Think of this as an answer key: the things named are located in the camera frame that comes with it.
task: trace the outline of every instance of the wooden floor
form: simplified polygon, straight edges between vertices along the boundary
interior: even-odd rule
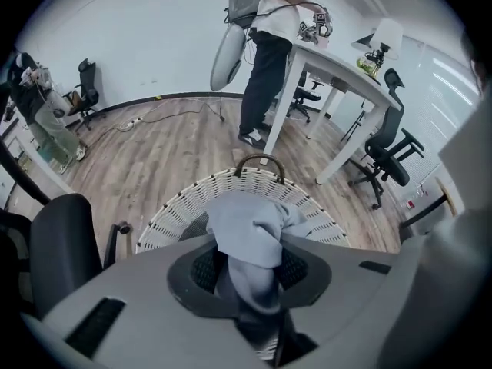
[[[63,176],[75,191],[91,202],[101,254],[113,223],[126,220],[134,228],[127,241],[120,239],[118,243],[118,257],[125,258],[135,250],[145,225],[173,195],[198,179],[235,166],[245,155],[255,153],[237,138],[241,102],[229,98],[222,100],[225,122],[204,106],[203,101],[172,99],[147,114],[145,120],[154,121],[185,111],[198,112],[202,108],[201,113],[187,113],[152,124],[140,123],[128,132],[113,129],[101,138],[111,127],[161,103],[155,101],[111,111],[106,118],[93,121],[91,131],[83,128],[79,132],[90,145],[90,152]],[[220,105],[216,98],[209,99],[208,104],[215,111]],[[268,119],[273,120],[273,114],[268,115]],[[284,124],[274,155],[284,163],[287,177],[298,183],[341,225],[352,247],[397,252],[400,247],[397,225],[401,215],[391,193],[384,194],[382,209],[372,211],[374,194],[370,185],[347,186],[357,174],[350,165],[337,172],[327,184],[316,184],[314,178],[336,155],[341,136],[327,119],[315,139],[306,139],[306,128],[304,119],[288,119]],[[274,170],[272,163],[266,168]],[[62,194],[37,166],[34,165],[29,174],[50,197]],[[10,211],[33,218],[40,208],[41,205],[22,189],[15,188],[9,202]]]

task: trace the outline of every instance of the white woven basket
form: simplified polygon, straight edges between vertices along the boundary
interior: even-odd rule
[[[271,159],[279,167],[280,175],[260,168],[245,168],[244,163],[252,158]],[[251,155],[243,158],[237,168],[210,175],[171,198],[148,223],[138,239],[136,252],[176,243],[186,227],[204,213],[205,204],[228,191],[247,191],[273,201],[294,204],[312,223],[308,239],[349,246],[347,235],[330,215],[304,190],[284,178],[284,168],[279,161],[270,155]]]

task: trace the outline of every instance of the black pants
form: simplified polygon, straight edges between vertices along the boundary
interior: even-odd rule
[[[288,40],[267,32],[255,32],[251,37],[257,48],[241,105],[241,135],[249,134],[264,120],[275,95],[284,84],[287,56],[292,49]]]

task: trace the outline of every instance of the mesh office chair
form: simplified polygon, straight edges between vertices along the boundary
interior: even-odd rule
[[[424,146],[422,146],[422,144],[404,128],[402,128],[401,131],[404,133],[405,138],[398,142],[394,147],[387,150],[397,136],[398,126],[400,125],[405,108],[396,94],[396,89],[399,86],[403,86],[403,82],[398,73],[390,68],[384,74],[384,80],[390,89],[391,97],[393,97],[401,106],[401,110],[397,111],[396,108],[389,108],[384,114],[381,129],[365,143],[367,155],[374,160],[372,165],[373,171],[366,166],[360,165],[356,161],[349,160],[351,164],[355,165],[355,167],[364,174],[364,177],[357,179],[356,181],[349,181],[348,185],[352,187],[362,182],[370,182],[377,201],[376,204],[372,205],[374,210],[381,207],[381,195],[384,193],[384,189],[377,179],[380,172],[384,172],[381,178],[382,181],[386,181],[388,177],[391,177],[400,186],[406,186],[410,181],[410,177],[400,161],[403,161],[413,153],[418,153],[422,158],[424,157],[424,154],[421,152],[424,150]],[[410,149],[395,158],[395,155],[407,146],[410,146]]]
[[[306,80],[308,79],[308,73],[306,71],[302,71],[301,78],[299,78],[298,82],[298,87],[295,89],[294,97],[293,99],[295,102],[291,104],[291,107],[289,108],[289,111],[287,113],[287,117],[290,118],[291,112],[295,109],[299,111],[301,114],[303,114],[306,118],[307,121],[306,123],[309,123],[311,121],[311,118],[309,117],[308,114],[308,109],[304,106],[304,100],[312,100],[312,101],[320,101],[321,96],[316,93],[314,90],[318,86],[324,86],[321,82],[318,81],[313,81],[314,85],[311,90],[305,89],[304,86],[306,85]]]
[[[94,87],[95,78],[95,63],[89,63],[88,59],[85,59],[80,65],[78,65],[78,72],[80,72],[80,84],[75,86],[73,91],[70,91],[63,97],[67,98],[70,104],[73,106],[68,116],[72,116],[80,113],[82,117],[82,125],[85,125],[88,130],[89,122],[95,116],[90,115],[90,111],[97,112],[97,109],[93,107],[99,102],[99,93]],[[80,88],[80,98],[74,97],[76,88]]]

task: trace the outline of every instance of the chair base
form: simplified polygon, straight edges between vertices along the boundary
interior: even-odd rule
[[[303,114],[307,118],[306,123],[311,122],[311,117],[308,114],[308,109],[304,107],[301,102],[298,102],[298,100],[296,100],[294,104],[291,104],[291,107],[289,108],[289,111],[287,113],[288,118],[290,118],[291,112],[293,110],[299,111],[301,114]]]
[[[363,183],[363,182],[366,182],[366,181],[370,182],[371,183],[371,186],[372,186],[372,189],[374,191],[374,195],[376,196],[376,202],[377,202],[376,204],[372,204],[371,207],[374,210],[379,209],[381,207],[381,195],[383,195],[383,193],[384,193],[384,189],[381,186],[381,183],[379,183],[379,181],[377,179],[377,176],[379,175],[379,173],[381,172],[381,170],[377,168],[374,171],[371,171],[368,167],[365,167],[363,165],[360,165],[359,163],[357,163],[354,160],[349,159],[348,161],[352,165],[355,165],[355,167],[360,172],[362,172],[362,174],[364,174],[364,177],[363,178],[357,179],[356,181],[349,181],[348,182],[348,186],[349,187],[353,187],[355,185],[358,185],[359,183]]]
[[[81,117],[82,117],[82,122],[75,129],[76,133],[78,133],[78,130],[80,130],[82,126],[85,126],[90,131],[91,126],[89,125],[89,122],[93,119],[98,118],[98,117],[106,118],[106,114],[105,113],[98,113],[97,110],[95,110],[93,108],[89,108],[88,110],[81,112]]]

